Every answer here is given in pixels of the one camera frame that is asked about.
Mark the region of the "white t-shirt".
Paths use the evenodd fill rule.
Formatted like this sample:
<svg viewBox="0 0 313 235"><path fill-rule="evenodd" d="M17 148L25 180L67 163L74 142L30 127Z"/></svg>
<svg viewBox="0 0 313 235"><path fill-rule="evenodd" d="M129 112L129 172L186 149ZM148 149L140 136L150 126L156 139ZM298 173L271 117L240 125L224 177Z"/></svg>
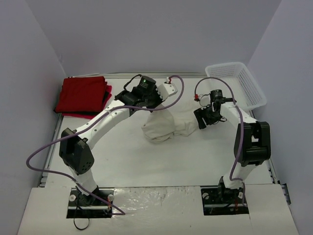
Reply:
<svg viewBox="0 0 313 235"><path fill-rule="evenodd" d="M198 130L194 111L200 106L185 102L172 109L153 111L142 125L143 136L151 143L161 143L175 136L187 137Z"/></svg>

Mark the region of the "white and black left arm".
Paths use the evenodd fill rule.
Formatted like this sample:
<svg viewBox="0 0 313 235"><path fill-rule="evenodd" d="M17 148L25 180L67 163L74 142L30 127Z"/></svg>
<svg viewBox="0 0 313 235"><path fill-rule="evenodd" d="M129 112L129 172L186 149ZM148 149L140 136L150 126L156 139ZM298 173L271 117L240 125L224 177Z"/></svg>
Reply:
<svg viewBox="0 0 313 235"><path fill-rule="evenodd" d="M130 91L124 86L114 100L85 125L75 130L66 128L61 133L59 156L70 169L82 201L88 205L104 198L91 170L94 164L94 146L105 134L136 111L144 108L153 111L177 92L170 79L157 85L156 81L148 76L138 77L140 81L137 86Z"/></svg>

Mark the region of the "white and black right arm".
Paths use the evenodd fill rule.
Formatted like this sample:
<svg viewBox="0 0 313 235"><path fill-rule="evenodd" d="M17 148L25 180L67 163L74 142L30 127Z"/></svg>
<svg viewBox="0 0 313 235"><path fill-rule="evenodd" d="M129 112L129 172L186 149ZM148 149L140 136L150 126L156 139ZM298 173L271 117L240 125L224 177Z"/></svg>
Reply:
<svg viewBox="0 0 313 235"><path fill-rule="evenodd" d="M230 171L221 177L217 189L218 199L228 202L234 195L243 197L248 175L270 158L270 126L266 121L251 117L236 104L233 97L224 97L222 90L212 90L209 97L210 104L194 111L199 128L225 121L236 128L235 161Z"/></svg>

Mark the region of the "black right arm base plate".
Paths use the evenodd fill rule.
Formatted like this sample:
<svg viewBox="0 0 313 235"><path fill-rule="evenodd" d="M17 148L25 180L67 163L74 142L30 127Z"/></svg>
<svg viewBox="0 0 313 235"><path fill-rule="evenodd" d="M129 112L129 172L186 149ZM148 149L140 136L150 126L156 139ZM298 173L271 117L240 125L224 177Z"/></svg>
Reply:
<svg viewBox="0 0 313 235"><path fill-rule="evenodd" d="M225 194L218 187L201 187L202 208L205 216L249 214L242 189L231 189Z"/></svg>

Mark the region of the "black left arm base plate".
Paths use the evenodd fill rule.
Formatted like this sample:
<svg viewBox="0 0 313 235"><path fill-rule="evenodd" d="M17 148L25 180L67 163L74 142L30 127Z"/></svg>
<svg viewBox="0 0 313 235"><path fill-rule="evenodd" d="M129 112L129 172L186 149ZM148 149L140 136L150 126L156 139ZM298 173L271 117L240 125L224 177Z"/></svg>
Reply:
<svg viewBox="0 0 313 235"><path fill-rule="evenodd" d="M70 218L111 218L112 208L93 196L82 194L72 188L67 205L67 219Z"/></svg>

